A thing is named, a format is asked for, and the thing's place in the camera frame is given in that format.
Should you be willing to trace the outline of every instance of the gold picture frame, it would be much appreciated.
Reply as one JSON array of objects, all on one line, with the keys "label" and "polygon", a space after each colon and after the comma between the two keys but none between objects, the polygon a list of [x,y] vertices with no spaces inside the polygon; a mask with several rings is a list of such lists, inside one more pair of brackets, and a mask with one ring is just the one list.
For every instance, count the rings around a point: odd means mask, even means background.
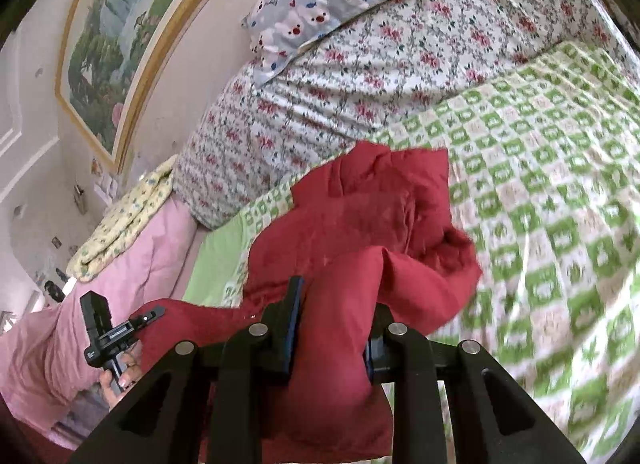
[{"label": "gold picture frame", "polygon": [[[111,36],[103,36],[102,27],[111,25],[111,22],[105,22],[111,17],[110,12],[118,16],[117,5],[121,0],[113,1],[111,6],[110,0],[72,1],[60,45],[55,94],[107,169],[121,173],[127,148],[150,91],[180,32],[203,0],[178,0],[177,4],[173,3],[175,0],[162,0],[162,14],[153,12],[153,4],[158,1],[153,0],[150,9],[135,19],[136,14],[131,13],[133,9],[124,13],[126,20],[120,18],[120,22],[116,21],[110,29]],[[127,0],[122,3],[122,11],[126,11]],[[117,30],[118,25],[121,30],[129,27],[126,37],[132,44],[127,58],[129,65],[121,58],[122,41],[126,40],[122,38],[124,31],[122,35],[113,36],[113,29]],[[135,69],[131,67],[134,48],[139,56]],[[113,127],[109,123],[110,109]]]}]

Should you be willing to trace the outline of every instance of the bedroom wall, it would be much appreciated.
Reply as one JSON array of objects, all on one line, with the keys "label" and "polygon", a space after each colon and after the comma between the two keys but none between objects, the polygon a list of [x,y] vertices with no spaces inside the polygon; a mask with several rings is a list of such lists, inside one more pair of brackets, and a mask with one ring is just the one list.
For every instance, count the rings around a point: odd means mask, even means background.
[{"label": "bedroom wall", "polygon": [[[50,40],[50,56],[57,64],[59,60],[60,44],[62,43],[63,29],[68,16],[72,0],[59,0],[57,5],[59,16],[55,22],[55,38]],[[51,83],[54,83],[55,73],[52,73]],[[91,147],[82,137],[76,125],[71,121],[70,116],[58,104],[55,99],[53,89],[50,91],[52,97],[51,104],[55,107],[58,116],[58,137],[62,145],[62,163],[66,175],[66,182],[70,184],[78,183],[85,189],[85,199],[88,214],[96,221],[102,218],[106,205],[91,190],[94,181],[91,175],[91,161],[95,154]]]},{"label": "bedroom wall", "polygon": [[[12,219],[10,235],[15,257],[33,278],[41,273],[60,287],[64,282],[55,269],[62,271],[78,247],[91,235],[97,222],[80,215],[74,203],[72,187],[62,170],[60,144],[52,151],[52,163],[21,193],[26,208],[20,218]],[[62,243],[52,244],[56,237]]]},{"label": "bedroom wall", "polygon": [[[0,51],[0,309],[21,314],[36,285],[25,270],[36,255],[20,247],[43,244],[42,234],[11,238],[16,206],[27,203],[31,217],[70,194],[58,137],[61,110],[54,96],[54,76],[62,30],[71,0],[38,0]],[[38,190],[43,181],[58,188]],[[56,208],[53,222],[82,223],[75,206]]]}]

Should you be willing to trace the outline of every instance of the red cloth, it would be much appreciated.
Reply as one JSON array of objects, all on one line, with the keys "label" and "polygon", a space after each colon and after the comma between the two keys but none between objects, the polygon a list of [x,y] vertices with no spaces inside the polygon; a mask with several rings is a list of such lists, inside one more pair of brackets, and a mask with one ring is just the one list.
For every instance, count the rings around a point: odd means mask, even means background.
[{"label": "red cloth", "polygon": [[391,411],[362,359],[376,302],[426,335],[465,305],[481,275],[473,244],[451,224],[448,179],[447,151],[370,143],[311,171],[292,188],[294,209],[255,240],[241,308],[161,300],[166,315],[141,333],[143,368],[183,339],[228,339],[302,275],[292,377],[263,400],[263,460],[389,454]]}]

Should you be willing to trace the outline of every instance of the bed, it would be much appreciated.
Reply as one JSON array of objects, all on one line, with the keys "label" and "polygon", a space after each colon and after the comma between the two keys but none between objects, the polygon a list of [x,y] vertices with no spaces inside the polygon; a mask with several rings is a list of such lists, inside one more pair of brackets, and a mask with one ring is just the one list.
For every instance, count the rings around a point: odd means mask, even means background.
[{"label": "bed", "polygon": [[[291,184],[356,140],[447,147],[454,223],[473,237],[484,277],[474,301],[434,338],[481,341],[588,462],[606,462],[638,407],[640,201],[630,109],[640,61],[633,24],[622,17],[613,0],[391,0],[260,89],[255,64],[246,64],[175,167],[177,195],[214,230],[207,240],[235,246],[225,278],[187,285],[183,299],[238,306],[252,240],[288,211]],[[580,73],[590,74],[588,86],[574,82]],[[604,93],[610,108],[596,96]],[[569,112],[563,105],[573,98],[578,106],[587,98],[603,121]],[[508,108],[518,117],[504,115]],[[624,134],[616,113],[628,115]],[[582,170],[579,159],[596,170]],[[542,199],[548,186],[551,203]],[[585,233],[588,220],[601,237]],[[615,264],[599,263],[601,253]],[[583,312],[591,319],[578,325]],[[612,334],[620,340],[610,349]]]}]

